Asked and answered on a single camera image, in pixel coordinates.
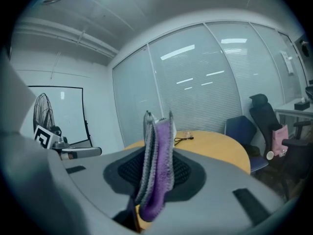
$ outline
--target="electric fan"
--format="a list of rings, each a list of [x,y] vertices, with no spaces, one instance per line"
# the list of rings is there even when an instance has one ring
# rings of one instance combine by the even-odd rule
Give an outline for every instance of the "electric fan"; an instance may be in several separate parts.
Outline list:
[[[34,106],[34,117],[33,117],[34,132],[36,131],[37,125],[44,129],[54,133],[55,135],[61,136],[61,129],[55,125],[53,110],[49,98],[45,93],[40,94],[35,102]]]

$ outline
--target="pink bag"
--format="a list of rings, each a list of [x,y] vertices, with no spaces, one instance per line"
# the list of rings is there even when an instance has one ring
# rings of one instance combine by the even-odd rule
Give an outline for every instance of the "pink bag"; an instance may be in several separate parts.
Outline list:
[[[282,145],[282,141],[284,139],[289,139],[287,125],[277,131],[272,132],[272,151],[274,152],[275,156],[287,151],[288,147]]]

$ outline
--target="ceiling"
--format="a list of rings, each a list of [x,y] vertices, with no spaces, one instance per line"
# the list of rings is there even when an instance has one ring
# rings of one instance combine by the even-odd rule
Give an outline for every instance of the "ceiling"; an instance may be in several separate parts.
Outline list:
[[[112,59],[143,30],[182,13],[241,8],[275,18],[275,7],[276,0],[62,0],[30,11],[16,30],[79,42]]]

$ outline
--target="white desk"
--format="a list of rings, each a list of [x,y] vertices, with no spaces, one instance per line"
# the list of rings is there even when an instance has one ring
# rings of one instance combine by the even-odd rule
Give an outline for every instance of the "white desk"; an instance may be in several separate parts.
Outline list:
[[[279,106],[274,109],[276,112],[276,117],[278,121],[280,121],[280,115],[286,115],[286,116],[292,116],[292,117],[298,117],[298,118],[308,118],[310,120],[313,120],[313,104],[310,104],[310,107],[304,111],[298,111],[294,109],[294,104],[297,102],[300,102],[301,99],[295,99],[287,104],[284,104],[282,106]]]

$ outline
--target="whiteboard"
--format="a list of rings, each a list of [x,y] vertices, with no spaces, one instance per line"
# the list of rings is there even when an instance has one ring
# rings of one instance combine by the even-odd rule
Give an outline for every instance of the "whiteboard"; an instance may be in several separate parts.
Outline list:
[[[85,117],[83,110],[83,88],[54,87],[54,86],[29,86],[30,90],[38,97],[45,93],[50,100],[53,110],[54,122],[62,131],[62,136],[67,138],[69,144],[88,140]],[[33,138],[34,105],[30,107],[20,133]]]

